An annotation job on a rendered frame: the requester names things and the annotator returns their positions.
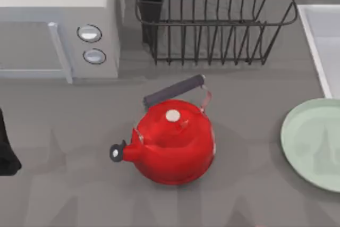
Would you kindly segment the red kettle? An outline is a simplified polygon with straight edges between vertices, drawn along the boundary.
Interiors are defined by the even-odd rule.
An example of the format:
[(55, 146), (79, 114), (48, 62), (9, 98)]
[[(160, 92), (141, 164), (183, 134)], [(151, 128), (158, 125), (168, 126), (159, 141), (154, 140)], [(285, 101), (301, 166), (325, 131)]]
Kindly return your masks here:
[(200, 178), (216, 154), (213, 125), (206, 114), (211, 92), (203, 74), (144, 96), (146, 109), (130, 142), (113, 144), (110, 159), (132, 162), (146, 178), (180, 185)]

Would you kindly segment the small microwave knob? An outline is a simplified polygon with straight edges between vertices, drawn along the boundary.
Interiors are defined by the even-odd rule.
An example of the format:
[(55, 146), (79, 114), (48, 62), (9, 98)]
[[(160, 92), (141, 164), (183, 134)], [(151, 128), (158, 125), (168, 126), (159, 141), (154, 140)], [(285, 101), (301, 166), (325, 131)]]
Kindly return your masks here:
[(84, 51), (82, 56), (86, 62), (92, 65), (101, 65), (105, 63), (107, 59), (106, 54), (102, 50), (97, 48)]

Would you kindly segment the large microwave knob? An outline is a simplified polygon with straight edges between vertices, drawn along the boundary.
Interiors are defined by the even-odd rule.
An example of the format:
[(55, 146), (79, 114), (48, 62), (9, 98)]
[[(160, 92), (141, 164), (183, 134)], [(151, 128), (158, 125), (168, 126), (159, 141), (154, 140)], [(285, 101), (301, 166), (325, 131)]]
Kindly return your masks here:
[(102, 31), (93, 24), (86, 24), (80, 26), (76, 30), (77, 36), (84, 42), (95, 43), (101, 40), (103, 33)]

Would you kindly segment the pale green plate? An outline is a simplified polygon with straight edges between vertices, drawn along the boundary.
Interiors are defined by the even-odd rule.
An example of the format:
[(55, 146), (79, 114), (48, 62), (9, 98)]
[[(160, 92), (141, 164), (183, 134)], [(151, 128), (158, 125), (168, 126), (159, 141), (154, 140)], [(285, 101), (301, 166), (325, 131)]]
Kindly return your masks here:
[(292, 169), (310, 184), (340, 194), (340, 99), (300, 103), (288, 112), (280, 132)]

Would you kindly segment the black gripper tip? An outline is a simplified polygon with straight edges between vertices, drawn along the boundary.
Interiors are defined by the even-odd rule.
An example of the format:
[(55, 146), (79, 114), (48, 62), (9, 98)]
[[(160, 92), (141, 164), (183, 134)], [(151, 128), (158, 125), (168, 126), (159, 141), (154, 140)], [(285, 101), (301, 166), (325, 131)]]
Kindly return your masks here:
[(22, 164), (10, 145), (0, 108), (0, 176), (16, 175), (21, 168)]

